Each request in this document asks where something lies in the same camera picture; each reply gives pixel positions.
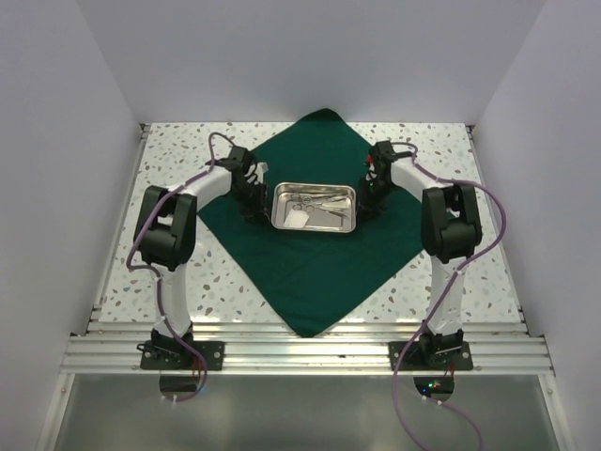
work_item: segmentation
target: speckled tabletop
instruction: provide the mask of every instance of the speckled tabletop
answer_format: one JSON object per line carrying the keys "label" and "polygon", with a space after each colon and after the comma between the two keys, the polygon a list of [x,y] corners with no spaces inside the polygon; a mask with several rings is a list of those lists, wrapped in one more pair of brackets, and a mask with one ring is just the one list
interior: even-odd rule
{"label": "speckled tabletop", "polygon": [[[208,160],[210,132],[223,132],[237,144],[255,148],[290,123],[155,123],[151,126],[125,222],[118,240],[107,287],[102,296],[100,321],[151,322],[155,291],[148,272],[130,273],[125,258],[131,246],[144,190],[149,184],[180,183]],[[478,170],[463,124],[349,123],[370,142],[408,140],[420,148],[420,162],[446,178],[479,180]],[[229,146],[216,139],[217,157]],[[490,210],[478,195],[484,232],[483,244],[494,238]],[[188,306],[194,321],[282,323],[253,282],[227,254],[207,227],[198,220],[197,244],[189,265]],[[422,252],[342,322],[421,321],[428,306],[431,267]],[[499,249],[470,265],[464,285],[464,321],[520,322],[516,295]]]}

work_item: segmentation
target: white wall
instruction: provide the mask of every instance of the white wall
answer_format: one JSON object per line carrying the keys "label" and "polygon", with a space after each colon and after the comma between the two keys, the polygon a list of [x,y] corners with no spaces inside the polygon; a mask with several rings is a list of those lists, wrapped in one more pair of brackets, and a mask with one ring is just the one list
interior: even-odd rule
{"label": "white wall", "polygon": [[34,449],[139,128],[72,0],[0,14],[0,449]]}
{"label": "white wall", "polygon": [[544,0],[78,0],[143,121],[465,121]]}
{"label": "white wall", "polygon": [[476,127],[526,320],[583,450],[601,443],[601,3],[548,0]]}

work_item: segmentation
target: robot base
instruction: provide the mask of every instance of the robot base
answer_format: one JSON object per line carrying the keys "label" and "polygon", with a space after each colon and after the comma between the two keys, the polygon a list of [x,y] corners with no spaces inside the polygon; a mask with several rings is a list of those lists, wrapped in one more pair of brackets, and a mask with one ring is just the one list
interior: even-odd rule
{"label": "robot base", "polygon": [[[207,361],[207,371],[221,371],[225,344],[223,341],[188,341],[188,344]],[[140,369],[146,370],[179,370],[192,369],[193,359],[189,353],[184,355],[157,348],[151,340],[138,345],[142,352]]]}
{"label": "robot base", "polygon": [[[391,341],[388,344],[388,357],[391,369],[394,370],[396,361],[407,341]],[[419,342],[413,342],[401,362],[399,371],[445,371],[451,363],[455,363],[455,371],[470,371],[473,369],[470,344],[462,342],[460,350],[451,350],[426,355]]]}

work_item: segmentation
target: stainless steel tray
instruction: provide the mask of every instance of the stainless steel tray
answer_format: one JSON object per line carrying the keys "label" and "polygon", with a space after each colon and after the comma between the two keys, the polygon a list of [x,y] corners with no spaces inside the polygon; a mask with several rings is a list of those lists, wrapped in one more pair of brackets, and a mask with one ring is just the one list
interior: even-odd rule
{"label": "stainless steel tray", "polygon": [[[355,201],[350,186],[280,183],[273,194],[271,223],[286,230],[348,233],[356,225]],[[304,226],[291,226],[289,215],[308,219]]]}

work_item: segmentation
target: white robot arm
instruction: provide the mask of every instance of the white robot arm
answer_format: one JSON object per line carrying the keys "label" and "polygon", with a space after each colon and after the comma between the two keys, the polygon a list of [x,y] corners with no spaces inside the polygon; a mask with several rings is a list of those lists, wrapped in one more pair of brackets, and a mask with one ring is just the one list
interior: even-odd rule
{"label": "white robot arm", "polygon": [[[482,228],[473,187],[440,183],[420,171],[411,152],[394,152],[389,141],[370,148],[368,174],[360,180],[358,221],[385,211],[385,200],[396,188],[407,190],[422,202],[422,244],[432,262],[429,311],[440,299],[456,267],[474,253]],[[458,273],[450,291],[420,338],[425,360],[441,362],[462,348],[461,298],[465,274]]]}
{"label": "white robot arm", "polygon": [[[247,221],[267,223],[267,185],[263,175],[267,165],[259,163],[246,148],[233,146],[227,158],[215,163],[204,177],[189,184],[169,198],[162,206],[140,242],[142,260],[152,264],[160,273],[161,295],[157,296],[157,317],[151,340],[141,345],[146,355],[155,360],[174,362],[185,353],[165,323],[168,319],[173,332],[186,342],[192,342],[192,320],[186,300],[186,269],[196,242],[196,214],[213,199],[231,194],[238,202],[242,217]],[[158,202],[176,186],[146,189],[135,235]]]}

